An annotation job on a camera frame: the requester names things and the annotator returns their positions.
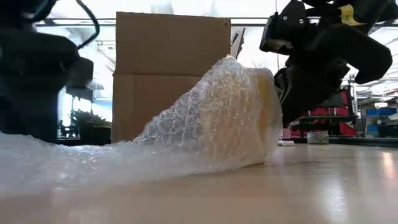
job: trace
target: cardboard box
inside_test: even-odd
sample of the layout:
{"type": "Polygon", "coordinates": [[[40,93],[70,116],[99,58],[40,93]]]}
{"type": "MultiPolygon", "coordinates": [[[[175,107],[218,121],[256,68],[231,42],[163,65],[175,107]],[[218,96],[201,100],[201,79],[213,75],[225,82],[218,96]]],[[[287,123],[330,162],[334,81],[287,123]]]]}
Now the cardboard box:
{"type": "Polygon", "coordinates": [[[118,12],[112,142],[138,136],[230,48],[228,19],[118,12]]]}

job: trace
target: yellow label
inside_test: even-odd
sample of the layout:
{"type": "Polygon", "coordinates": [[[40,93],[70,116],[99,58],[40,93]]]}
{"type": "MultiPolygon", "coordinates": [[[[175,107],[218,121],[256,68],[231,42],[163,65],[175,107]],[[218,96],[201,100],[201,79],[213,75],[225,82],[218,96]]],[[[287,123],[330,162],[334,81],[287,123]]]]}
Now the yellow label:
{"type": "Polygon", "coordinates": [[[356,22],[354,19],[354,8],[352,5],[348,4],[341,6],[341,21],[349,26],[361,26],[366,25],[366,23],[356,22]]]}

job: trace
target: wooden table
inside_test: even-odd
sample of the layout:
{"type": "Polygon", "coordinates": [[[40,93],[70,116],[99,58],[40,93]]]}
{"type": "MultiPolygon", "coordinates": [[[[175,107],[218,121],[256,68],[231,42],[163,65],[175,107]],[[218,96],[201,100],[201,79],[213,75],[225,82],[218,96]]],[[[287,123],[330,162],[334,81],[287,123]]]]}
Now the wooden table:
{"type": "Polygon", "coordinates": [[[279,148],[272,162],[110,189],[0,199],[0,223],[398,223],[398,151],[279,148]]]}

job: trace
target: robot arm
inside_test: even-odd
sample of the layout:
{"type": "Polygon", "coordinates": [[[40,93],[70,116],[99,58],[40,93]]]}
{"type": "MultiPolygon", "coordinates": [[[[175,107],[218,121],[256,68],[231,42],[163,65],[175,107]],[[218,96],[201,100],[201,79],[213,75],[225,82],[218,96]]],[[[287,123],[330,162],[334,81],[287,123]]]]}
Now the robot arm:
{"type": "Polygon", "coordinates": [[[15,0],[0,3],[0,132],[27,134],[57,142],[58,93],[66,85],[86,88],[93,62],[78,50],[99,33],[76,46],[66,37],[41,34],[32,24],[45,19],[57,0],[15,0]]]}
{"type": "Polygon", "coordinates": [[[368,37],[377,21],[396,19],[390,0],[291,0],[270,17],[260,49],[289,55],[275,75],[284,125],[327,100],[348,73],[347,63],[359,70],[355,82],[378,80],[392,64],[390,50],[368,37]],[[306,9],[304,3],[315,6],[306,9]],[[317,24],[309,17],[319,16],[317,24]]]}

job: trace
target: black cable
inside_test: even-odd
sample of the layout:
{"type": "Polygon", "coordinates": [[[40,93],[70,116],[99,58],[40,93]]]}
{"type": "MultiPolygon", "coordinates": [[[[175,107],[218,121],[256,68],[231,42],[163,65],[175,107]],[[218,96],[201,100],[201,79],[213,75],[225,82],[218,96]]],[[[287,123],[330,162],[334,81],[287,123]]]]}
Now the black cable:
{"type": "Polygon", "coordinates": [[[81,49],[97,38],[97,36],[100,34],[100,24],[98,23],[98,20],[94,16],[93,12],[81,0],[76,0],[76,2],[77,2],[77,4],[79,4],[80,7],[82,7],[84,9],[84,11],[87,13],[87,15],[93,21],[94,28],[95,28],[94,34],[91,35],[87,40],[85,40],[83,43],[81,43],[78,46],[78,49],[81,49]]]}

